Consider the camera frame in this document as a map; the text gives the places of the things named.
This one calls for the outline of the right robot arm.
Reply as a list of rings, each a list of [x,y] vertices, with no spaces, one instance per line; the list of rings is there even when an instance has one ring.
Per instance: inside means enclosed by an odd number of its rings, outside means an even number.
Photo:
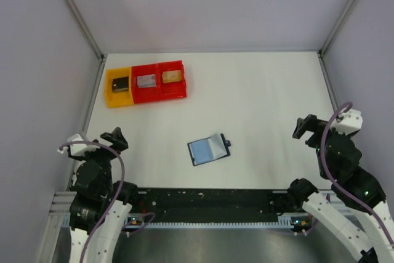
[[[341,113],[332,124],[315,115],[299,118],[293,138],[306,132],[312,136],[306,145],[314,148],[320,176],[332,182],[331,189],[357,218],[350,222],[307,179],[294,180],[289,200],[322,223],[350,252],[357,262],[393,262],[393,217],[378,180],[359,166],[362,153],[352,137],[360,131],[361,113]]]

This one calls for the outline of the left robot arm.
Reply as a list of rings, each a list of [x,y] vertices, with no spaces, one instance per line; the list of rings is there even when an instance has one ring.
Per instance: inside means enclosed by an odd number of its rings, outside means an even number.
[[[137,196],[137,186],[113,182],[111,161],[128,148],[121,128],[89,141],[76,134],[68,139],[68,157],[79,161],[71,190],[70,262],[112,262],[118,238]]]

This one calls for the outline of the blue leather card holder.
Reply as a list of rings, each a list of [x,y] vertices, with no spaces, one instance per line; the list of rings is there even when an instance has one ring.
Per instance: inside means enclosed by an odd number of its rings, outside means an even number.
[[[189,142],[187,147],[193,166],[211,163],[231,155],[231,142],[224,134],[216,133],[205,139]]]

